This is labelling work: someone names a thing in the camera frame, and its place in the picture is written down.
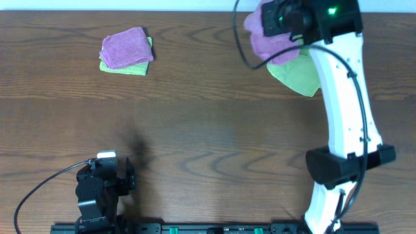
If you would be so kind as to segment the purple microfiber cloth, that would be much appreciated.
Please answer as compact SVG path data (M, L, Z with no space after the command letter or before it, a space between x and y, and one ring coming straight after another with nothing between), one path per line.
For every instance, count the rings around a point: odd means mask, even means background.
M289 40L289 33L271 37L264 35L261 23L261 5L268 2L271 0L261 0L257 8L244 20L244 29L250 32L252 50L261 60L266 60L279 51L298 45L298 42Z

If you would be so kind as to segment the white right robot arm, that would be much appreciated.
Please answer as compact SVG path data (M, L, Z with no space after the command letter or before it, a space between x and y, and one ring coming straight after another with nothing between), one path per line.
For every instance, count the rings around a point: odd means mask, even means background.
M299 36L317 69L329 141L306 153L314 187L300 233L377 233L341 222L368 170L393 162L374 124L363 72L363 24L355 0L271 1L261 5L266 36Z

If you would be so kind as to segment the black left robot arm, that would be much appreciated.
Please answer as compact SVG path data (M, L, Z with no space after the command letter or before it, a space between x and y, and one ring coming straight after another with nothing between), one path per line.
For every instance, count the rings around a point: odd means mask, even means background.
M81 216L75 222L75 233L133 233L134 228L117 214L120 196L137 187L135 167L125 162L125 175L118 177L118 161L101 158L88 161L78 171L75 193Z

